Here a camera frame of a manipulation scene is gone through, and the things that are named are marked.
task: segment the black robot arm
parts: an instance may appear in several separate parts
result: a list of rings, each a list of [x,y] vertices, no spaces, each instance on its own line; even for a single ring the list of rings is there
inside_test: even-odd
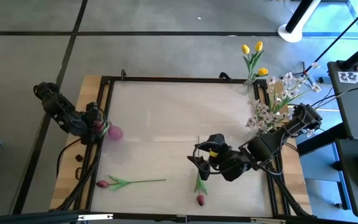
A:
[[[42,101],[44,111],[54,119],[66,133],[81,137],[82,144],[95,142],[98,134],[95,121],[101,121],[100,109],[95,102],[86,105],[85,112],[78,112],[54,83],[34,86],[34,94]]]
[[[310,106],[300,104],[295,107],[293,119],[277,130],[256,136],[239,147],[240,151],[233,151],[228,146],[222,134],[214,134],[206,142],[195,145],[192,156],[188,159],[196,165],[201,179],[207,180],[210,174],[222,174],[225,180],[236,180],[245,171],[263,169],[273,176],[285,198],[288,200],[297,215],[308,215],[292,197],[279,178],[271,164],[271,159],[281,152],[283,143],[294,134],[304,129],[319,129],[322,118]],[[209,157],[196,157],[195,152],[200,149],[209,152]]]

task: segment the yellow label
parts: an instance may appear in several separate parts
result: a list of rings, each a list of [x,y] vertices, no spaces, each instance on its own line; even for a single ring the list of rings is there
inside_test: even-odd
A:
[[[210,152],[209,152],[209,155],[212,156],[212,157],[216,157],[216,156],[218,156],[218,154],[219,154],[219,153],[213,152],[213,151],[210,151]]]

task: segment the white tabletop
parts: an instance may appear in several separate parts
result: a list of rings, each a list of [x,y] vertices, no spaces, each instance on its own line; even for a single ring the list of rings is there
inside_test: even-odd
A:
[[[193,193],[197,168],[186,158],[194,144],[222,133],[234,149],[244,143],[255,99],[239,84],[114,82],[109,119],[124,131],[120,141],[105,138],[96,181],[167,179],[131,184],[116,191],[95,187],[91,211],[271,217],[266,174],[247,171],[233,182],[211,175],[201,207]],[[207,157],[206,152],[200,155]]]

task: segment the pink tulip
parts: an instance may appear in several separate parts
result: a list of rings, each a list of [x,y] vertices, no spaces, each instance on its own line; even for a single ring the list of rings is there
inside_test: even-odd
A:
[[[199,204],[200,206],[205,205],[204,196],[202,196],[202,195],[197,196],[197,202],[198,202],[198,204]]]
[[[101,188],[106,188],[109,186],[109,183],[105,180],[100,180],[99,182],[96,183],[96,186]]]

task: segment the yellow tulip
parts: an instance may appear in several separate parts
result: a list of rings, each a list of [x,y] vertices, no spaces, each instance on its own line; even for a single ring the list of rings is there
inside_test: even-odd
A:
[[[246,45],[243,45],[243,46],[242,46],[242,53],[244,53],[244,54],[249,54],[249,47],[246,46]]]
[[[255,45],[255,50],[257,52],[260,52],[262,50],[262,48],[264,47],[264,43],[262,43],[262,41],[258,41]]]
[[[267,75],[267,74],[269,74],[269,71],[266,69],[266,68],[260,68],[259,70],[258,70],[258,76],[265,76],[265,75]]]

